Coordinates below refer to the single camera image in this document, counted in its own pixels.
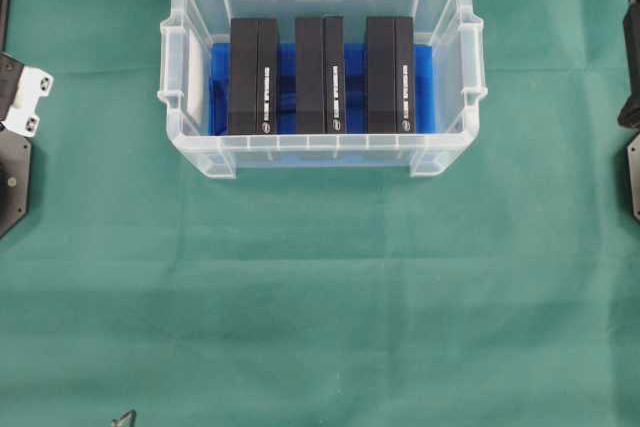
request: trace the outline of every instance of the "blue foam insert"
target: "blue foam insert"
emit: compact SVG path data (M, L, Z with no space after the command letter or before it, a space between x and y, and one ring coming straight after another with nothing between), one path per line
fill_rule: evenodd
M416 130L421 134L435 132L435 109L433 95L433 62L431 47L415 45L416 63ZM279 49L279 102L278 132L296 133L296 46L280 44ZM365 46L345 44L347 90L347 131L351 134L366 133L365 125ZM212 49L211 115L209 133L227 133L227 99L229 94L229 44L214 44Z

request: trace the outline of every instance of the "green fabric surface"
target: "green fabric surface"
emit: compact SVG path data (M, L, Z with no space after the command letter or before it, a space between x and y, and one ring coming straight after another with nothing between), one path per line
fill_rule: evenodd
M638 425L626 0L474 4L489 96L443 175L211 181L156 99L169 0L12 0L56 82L0 241L0 425Z

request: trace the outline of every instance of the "printed label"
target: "printed label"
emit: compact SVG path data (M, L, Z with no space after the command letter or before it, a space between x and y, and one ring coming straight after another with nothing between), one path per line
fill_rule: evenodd
M338 66L337 65L333 66L333 117L335 119L340 118L340 96L338 95Z
M402 66L402 114L405 119L409 118L409 66Z
M269 121L269 67L264 68L264 121Z

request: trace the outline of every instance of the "black box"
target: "black box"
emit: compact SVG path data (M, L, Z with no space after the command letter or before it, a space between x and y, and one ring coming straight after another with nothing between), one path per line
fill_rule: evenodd
M368 132L416 131L415 82L413 19L368 17Z
M324 75L326 132L347 132L344 41L342 17L324 18Z
M396 132L395 19L367 17L367 131Z
M396 127L416 131L416 75L413 60L413 19L396 17Z
M296 18L296 133L325 132L324 21Z
M278 133L278 24L260 19L258 27L258 113L256 133Z
M231 19L230 135L277 133L278 25Z
M231 19L230 135L256 133L258 19Z

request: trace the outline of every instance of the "plastic bin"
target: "plastic bin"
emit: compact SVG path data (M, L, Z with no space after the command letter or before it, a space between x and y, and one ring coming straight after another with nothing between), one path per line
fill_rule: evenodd
M344 17L344 40L362 42L368 15L410 15L416 44L432 47L435 133L209 135L211 51L229 42L232 17L278 19L280 41L294 42L295 17ZM171 0L162 22L158 97L167 135L203 174L235 178L243 167L408 166L412 176L442 173L473 142L487 94L483 21L472 0Z

